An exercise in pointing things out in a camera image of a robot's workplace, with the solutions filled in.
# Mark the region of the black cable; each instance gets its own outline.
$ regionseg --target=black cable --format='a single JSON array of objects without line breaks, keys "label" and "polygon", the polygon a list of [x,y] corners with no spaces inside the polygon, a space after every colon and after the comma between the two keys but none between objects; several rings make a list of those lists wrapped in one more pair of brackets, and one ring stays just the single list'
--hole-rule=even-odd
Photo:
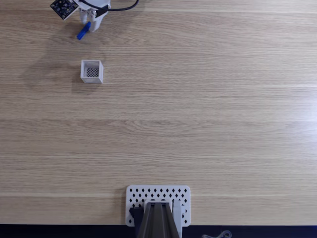
[{"label": "black cable", "polygon": [[132,6],[129,6],[129,7],[125,7],[125,8],[110,8],[110,9],[108,9],[108,5],[106,5],[104,7],[98,7],[98,6],[90,4],[89,2],[86,2],[85,0],[80,0],[80,1],[82,3],[90,6],[90,7],[96,8],[98,10],[106,10],[107,9],[108,11],[126,11],[126,10],[130,10],[130,9],[134,8],[139,3],[139,0],[136,0],[136,2]]}]

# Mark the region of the white perforated plate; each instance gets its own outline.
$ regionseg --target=white perforated plate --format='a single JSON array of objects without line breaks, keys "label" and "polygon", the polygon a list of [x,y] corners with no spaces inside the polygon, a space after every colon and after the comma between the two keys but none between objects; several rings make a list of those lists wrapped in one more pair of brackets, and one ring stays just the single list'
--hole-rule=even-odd
[{"label": "white perforated plate", "polygon": [[191,224],[190,213],[190,188],[184,185],[130,185],[127,187],[125,201],[125,223],[129,227],[134,226],[134,218],[129,210],[131,207],[144,206],[146,199],[175,199],[180,200],[185,207],[182,218],[182,226]]}]

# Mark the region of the black circuit board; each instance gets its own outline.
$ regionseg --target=black circuit board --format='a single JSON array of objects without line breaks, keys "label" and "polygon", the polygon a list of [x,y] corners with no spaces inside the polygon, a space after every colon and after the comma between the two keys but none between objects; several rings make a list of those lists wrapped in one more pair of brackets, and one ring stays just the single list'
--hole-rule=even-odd
[{"label": "black circuit board", "polygon": [[56,0],[51,4],[51,8],[61,19],[66,20],[78,8],[78,5],[74,1]]}]

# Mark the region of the blue object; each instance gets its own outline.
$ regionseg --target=blue object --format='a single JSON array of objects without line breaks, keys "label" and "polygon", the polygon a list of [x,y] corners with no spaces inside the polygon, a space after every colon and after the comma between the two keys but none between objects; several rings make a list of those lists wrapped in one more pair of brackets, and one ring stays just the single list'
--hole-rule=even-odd
[{"label": "blue object", "polygon": [[79,32],[79,34],[77,35],[77,39],[81,40],[85,34],[89,31],[89,28],[91,27],[91,22],[89,21],[86,26],[84,26],[84,28],[81,30],[81,32]]}]

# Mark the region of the wooden table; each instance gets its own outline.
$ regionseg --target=wooden table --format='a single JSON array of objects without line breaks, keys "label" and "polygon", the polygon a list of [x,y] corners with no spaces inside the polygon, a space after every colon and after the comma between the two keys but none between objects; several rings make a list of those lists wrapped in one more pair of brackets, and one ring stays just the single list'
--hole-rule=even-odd
[{"label": "wooden table", "polygon": [[128,185],[185,184],[192,225],[316,225],[317,1],[140,0],[82,41],[51,2],[1,2],[0,223],[124,224]]}]

